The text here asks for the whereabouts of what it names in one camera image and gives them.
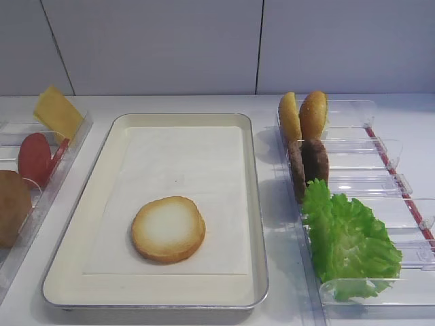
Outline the green lettuce leaf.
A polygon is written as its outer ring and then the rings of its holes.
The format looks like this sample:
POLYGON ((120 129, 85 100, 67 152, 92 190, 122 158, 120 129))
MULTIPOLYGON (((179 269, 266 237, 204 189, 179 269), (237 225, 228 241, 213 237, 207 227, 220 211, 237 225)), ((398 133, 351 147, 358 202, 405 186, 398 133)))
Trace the green lettuce leaf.
POLYGON ((326 182, 308 182, 302 201, 312 262, 322 284, 336 284, 335 299, 376 297, 401 270, 398 250, 373 211, 356 198, 331 194, 326 182))

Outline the left brown meat patty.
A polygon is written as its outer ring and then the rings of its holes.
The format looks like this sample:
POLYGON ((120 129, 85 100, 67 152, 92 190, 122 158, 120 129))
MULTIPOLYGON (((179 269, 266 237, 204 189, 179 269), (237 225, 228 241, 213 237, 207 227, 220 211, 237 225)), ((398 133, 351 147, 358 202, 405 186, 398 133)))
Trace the left brown meat patty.
POLYGON ((302 204, 307 188, 305 182, 305 168, 302 161, 302 143, 298 141, 288 143, 288 155, 296 201, 302 204))

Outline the brown meat patty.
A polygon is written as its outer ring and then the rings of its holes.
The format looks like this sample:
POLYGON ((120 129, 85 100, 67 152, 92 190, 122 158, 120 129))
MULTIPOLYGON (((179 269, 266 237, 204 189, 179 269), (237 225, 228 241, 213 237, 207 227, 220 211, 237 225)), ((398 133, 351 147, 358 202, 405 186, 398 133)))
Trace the brown meat patty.
POLYGON ((302 161, 302 143, 298 141, 288 143, 288 155, 296 201, 302 204, 307 188, 305 182, 305 168, 302 161))
POLYGON ((305 140, 301 147, 302 163, 306 183, 315 179, 329 179, 329 159, 324 144, 318 139, 305 140))

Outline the toasted bread slice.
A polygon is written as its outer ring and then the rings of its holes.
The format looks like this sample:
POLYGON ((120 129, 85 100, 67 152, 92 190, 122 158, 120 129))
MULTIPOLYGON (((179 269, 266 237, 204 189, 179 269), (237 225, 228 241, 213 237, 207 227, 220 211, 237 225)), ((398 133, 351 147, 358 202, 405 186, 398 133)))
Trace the toasted bread slice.
POLYGON ((130 227, 135 250, 160 264, 191 257, 205 239, 206 224, 189 198, 171 196, 142 206, 130 227))

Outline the right brown meat patty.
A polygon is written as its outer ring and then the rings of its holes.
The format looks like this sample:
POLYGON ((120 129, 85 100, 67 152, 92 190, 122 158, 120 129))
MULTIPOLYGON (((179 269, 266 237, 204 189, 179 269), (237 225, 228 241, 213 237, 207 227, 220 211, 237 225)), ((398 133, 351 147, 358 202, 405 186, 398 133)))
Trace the right brown meat patty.
POLYGON ((301 147, 302 163, 306 183, 315 179, 329 179, 329 159, 324 144, 318 139, 305 140, 301 147))

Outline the yellow cheese slice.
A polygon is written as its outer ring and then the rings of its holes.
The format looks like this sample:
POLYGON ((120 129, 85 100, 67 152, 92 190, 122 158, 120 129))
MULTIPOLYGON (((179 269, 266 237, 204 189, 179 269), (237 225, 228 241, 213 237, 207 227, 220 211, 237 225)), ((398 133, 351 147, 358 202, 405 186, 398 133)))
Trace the yellow cheese slice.
POLYGON ((76 132, 84 120, 84 116, 53 85, 39 95, 33 117, 56 133, 58 144, 69 139, 70 145, 75 145, 76 132))

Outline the red tomato slice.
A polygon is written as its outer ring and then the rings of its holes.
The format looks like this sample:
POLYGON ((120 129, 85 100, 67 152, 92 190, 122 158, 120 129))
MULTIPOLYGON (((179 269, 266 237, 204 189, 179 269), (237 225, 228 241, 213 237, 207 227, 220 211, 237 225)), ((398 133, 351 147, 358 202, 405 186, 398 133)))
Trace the red tomato slice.
POLYGON ((18 171, 21 177, 27 178, 28 186, 46 186, 49 178, 51 151, 47 138, 40 132, 27 136, 20 146, 18 154, 18 171))

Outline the cream metal serving tray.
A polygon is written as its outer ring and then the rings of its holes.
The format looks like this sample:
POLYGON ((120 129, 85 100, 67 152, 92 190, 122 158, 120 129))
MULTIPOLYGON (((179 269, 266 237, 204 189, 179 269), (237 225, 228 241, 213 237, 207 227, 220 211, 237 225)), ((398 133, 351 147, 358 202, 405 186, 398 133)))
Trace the cream metal serving tray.
POLYGON ((251 120, 241 113, 131 113, 102 145, 46 273, 61 308, 250 310, 269 280, 251 120), (131 226, 169 196, 192 200, 206 225, 176 264, 143 258, 131 226))

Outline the left yellow bun slice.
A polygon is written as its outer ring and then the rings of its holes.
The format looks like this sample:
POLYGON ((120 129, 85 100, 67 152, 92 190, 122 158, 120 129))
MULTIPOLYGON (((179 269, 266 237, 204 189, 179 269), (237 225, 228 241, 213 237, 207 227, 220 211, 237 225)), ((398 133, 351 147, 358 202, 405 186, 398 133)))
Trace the left yellow bun slice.
POLYGON ((281 97, 278 106, 279 124, 288 142, 301 140, 299 111, 294 92, 287 92, 281 97))

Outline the yellow bun slice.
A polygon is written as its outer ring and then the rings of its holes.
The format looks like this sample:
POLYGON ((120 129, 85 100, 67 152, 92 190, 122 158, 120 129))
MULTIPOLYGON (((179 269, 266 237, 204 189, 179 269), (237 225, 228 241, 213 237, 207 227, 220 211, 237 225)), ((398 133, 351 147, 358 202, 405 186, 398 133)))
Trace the yellow bun slice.
POLYGON ((299 112, 303 139, 320 139, 328 115, 328 96, 322 91, 314 91, 306 96, 299 112))
POLYGON ((301 140, 299 111, 294 92, 287 92, 281 97, 278 106, 279 124, 288 142, 301 140))

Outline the right yellow bun slice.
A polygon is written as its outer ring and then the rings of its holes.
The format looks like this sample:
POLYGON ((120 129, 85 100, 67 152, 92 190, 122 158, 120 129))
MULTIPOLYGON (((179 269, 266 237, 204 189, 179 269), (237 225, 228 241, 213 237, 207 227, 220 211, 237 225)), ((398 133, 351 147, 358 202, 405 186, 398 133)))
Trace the right yellow bun slice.
POLYGON ((303 139, 320 139, 328 115, 328 96, 322 91, 314 91, 306 96, 299 112, 303 139))

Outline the clear plastic right food rack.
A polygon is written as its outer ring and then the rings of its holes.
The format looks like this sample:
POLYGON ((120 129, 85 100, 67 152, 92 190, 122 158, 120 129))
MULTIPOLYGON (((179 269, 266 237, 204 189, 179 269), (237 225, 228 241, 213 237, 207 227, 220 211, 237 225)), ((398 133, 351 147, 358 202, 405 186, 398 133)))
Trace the clear plastic right food rack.
POLYGON ((311 325, 434 324, 434 199, 416 198, 398 172, 402 143, 373 128, 375 104, 330 101, 321 136, 329 159, 328 188, 370 208, 402 253, 397 278, 336 277, 322 281, 312 264, 311 239, 296 201, 286 137, 275 134, 280 171, 290 195, 291 224, 302 260, 302 290, 311 325))

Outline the clear plastic food rack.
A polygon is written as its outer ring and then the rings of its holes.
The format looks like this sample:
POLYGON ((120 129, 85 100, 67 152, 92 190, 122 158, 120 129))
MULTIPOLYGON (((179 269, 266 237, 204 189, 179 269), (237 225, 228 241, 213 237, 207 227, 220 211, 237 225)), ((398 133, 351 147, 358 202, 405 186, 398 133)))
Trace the clear plastic food rack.
POLYGON ((311 325, 434 324, 434 199, 416 198, 398 172, 402 143, 373 128, 375 104, 330 101, 321 136, 329 159, 328 188, 370 208, 402 253, 397 278, 336 277, 322 281, 312 264, 311 239, 296 201, 286 137, 275 134, 280 171, 290 195, 291 224, 302 260, 302 290, 311 325))
POLYGON ((20 228, 17 241, 12 248, 1 250, 1 288, 8 287, 14 279, 92 126, 90 114, 79 105, 75 107, 81 118, 73 123, 71 132, 46 126, 34 116, 36 102, 36 98, 1 98, 2 170, 18 171, 20 146, 27 136, 35 132, 46 137, 53 156, 60 156, 48 184, 30 191, 32 207, 20 228))

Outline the brown bun top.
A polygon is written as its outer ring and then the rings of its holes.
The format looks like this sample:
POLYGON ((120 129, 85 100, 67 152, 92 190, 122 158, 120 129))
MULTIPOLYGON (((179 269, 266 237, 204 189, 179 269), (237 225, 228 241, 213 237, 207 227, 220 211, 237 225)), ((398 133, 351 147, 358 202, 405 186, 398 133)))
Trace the brown bun top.
POLYGON ((1 248, 11 248, 31 210, 26 182, 15 171, 1 170, 1 248))

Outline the clear plastic left food rack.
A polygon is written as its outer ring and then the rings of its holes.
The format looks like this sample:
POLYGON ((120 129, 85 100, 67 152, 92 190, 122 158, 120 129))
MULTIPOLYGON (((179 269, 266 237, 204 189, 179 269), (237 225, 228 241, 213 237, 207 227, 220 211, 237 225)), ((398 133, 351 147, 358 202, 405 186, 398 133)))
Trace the clear plastic left food rack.
POLYGON ((1 98, 2 170, 18 171, 20 146, 27 136, 35 132, 46 137, 53 156, 60 156, 48 184, 30 191, 32 207, 20 228, 17 241, 12 248, 1 250, 1 288, 8 287, 14 279, 92 126, 90 114, 79 105, 75 107, 81 118, 73 123, 71 132, 46 126, 34 116, 36 102, 36 98, 1 98))

